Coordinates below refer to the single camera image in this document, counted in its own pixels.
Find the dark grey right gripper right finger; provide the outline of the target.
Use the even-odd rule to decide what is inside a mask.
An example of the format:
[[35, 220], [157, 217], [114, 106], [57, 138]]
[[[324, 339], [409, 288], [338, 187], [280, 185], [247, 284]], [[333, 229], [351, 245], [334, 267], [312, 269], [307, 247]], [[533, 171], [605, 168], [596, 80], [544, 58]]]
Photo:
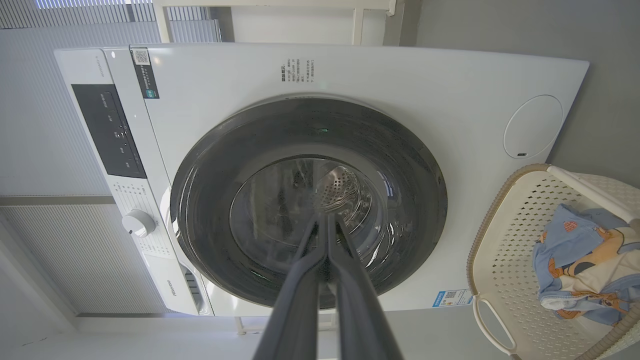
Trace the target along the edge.
[[327, 260], [336, 287], [341, 360], [402, 360], [370, 276], [354, 247], [346, 224], [327, 214]]

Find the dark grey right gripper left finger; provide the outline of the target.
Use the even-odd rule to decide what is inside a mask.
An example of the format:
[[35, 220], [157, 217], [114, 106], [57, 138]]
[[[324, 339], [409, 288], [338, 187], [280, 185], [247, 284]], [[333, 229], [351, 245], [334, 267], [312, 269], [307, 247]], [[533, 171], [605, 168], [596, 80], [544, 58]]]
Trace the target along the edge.
[[317, 358], [319, 289], [327, 240], [327, 215], [318, 213], [302, 235], [254, 360]]

